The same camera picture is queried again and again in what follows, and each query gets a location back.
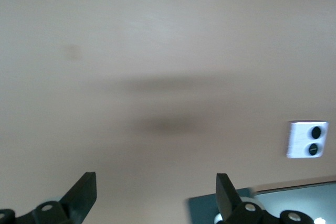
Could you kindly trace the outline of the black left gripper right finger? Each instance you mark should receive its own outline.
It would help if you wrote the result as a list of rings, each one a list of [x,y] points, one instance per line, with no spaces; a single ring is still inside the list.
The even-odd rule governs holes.
[[[216,202],[224,223],[262,223],[262,208],[251,198],[241,199],[225,173],[216,175]]]

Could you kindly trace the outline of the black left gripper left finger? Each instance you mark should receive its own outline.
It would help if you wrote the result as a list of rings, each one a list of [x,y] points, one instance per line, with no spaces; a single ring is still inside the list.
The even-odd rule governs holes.
[[[83,223],[97,200],[95,172],[86,172],[59,201],[47,201],[35,208],[35,223]]]

